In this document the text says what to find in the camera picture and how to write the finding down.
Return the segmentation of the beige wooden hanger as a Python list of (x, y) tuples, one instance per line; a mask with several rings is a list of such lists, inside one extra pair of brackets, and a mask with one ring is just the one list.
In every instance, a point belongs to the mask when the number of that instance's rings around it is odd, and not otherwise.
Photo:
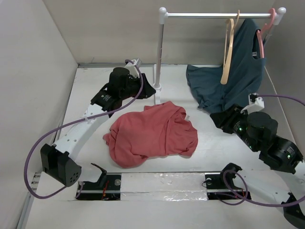
[(238, 10), (236, 21), (233, 18), (226, 20), (226, 35), (224, 44), (224, 62), (223, 72), (220, 83), (222, 85), (227, 84), (229, 71), (231, 66), (232, 54), (233, 54), (233, 43), (234, 43), (234, 30), (237, 26), (240, 17), (240, 10)]

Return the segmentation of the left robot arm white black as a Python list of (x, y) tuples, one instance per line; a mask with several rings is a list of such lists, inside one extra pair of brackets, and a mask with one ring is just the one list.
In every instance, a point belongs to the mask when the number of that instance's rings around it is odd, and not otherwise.
[(76, 164), (75, 159), (93, 133), (107, 121), (122, 102), (128, 98), (146, 99), (156, 90), (147, 81), (146, 75), (136, 77), (131, 69), (116, 67), (110, 73), (109, 82), (91, 99), (83, 114), (83, 121), (52, 145), (41, 148), (43, 171), (65, 187), (76, 182), (89, 182), (95, 189), (106, 185), (106, 170), (95, 163), (89, 167)]

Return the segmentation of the red t shirt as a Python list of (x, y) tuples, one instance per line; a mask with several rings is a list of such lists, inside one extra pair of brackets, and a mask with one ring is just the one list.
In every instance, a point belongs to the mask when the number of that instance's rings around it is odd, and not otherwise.
[(186, 110), (171, 101), (121, 115), (103, 136), (111, 159), (132, 168), (152, 157), (191, 157), (198, 132), (186, 117)]

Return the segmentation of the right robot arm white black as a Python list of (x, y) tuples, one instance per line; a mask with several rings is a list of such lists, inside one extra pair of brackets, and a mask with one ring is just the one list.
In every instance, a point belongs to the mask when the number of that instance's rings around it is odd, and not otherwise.
[(229, 163), (221, 171), (221, 184), (236, 198), (252, 203), (247, 196), (236, 192), (244, 186), (245, 194), (254, 194), (264, 200), (264, 207), (278, 208), (284, 218), (298, 229), (305, 227), (305, 160), (290, 140), (277, 135), (278, 122), (264, 112), (244, 112), (238, 105), (210, 115), (215, 126), (228, 134), (236, 134), (259, 159), (273, 170), (288, 186), (284, 191), (261, 179), (251, 177), (240, 166)]

